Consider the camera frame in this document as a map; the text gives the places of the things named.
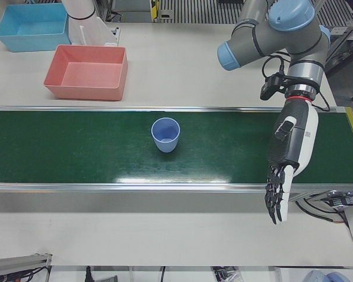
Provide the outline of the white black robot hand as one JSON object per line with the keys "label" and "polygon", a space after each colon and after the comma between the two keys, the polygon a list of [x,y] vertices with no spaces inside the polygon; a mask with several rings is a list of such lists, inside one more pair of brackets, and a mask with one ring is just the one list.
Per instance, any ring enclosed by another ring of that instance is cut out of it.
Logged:
{"label": "white black robot hand", "polygon": [[286,99],[267,154],[265,205],[274,224],[287,221],[292,181],[311,160],[317,127],[318,113],[309,99]]}

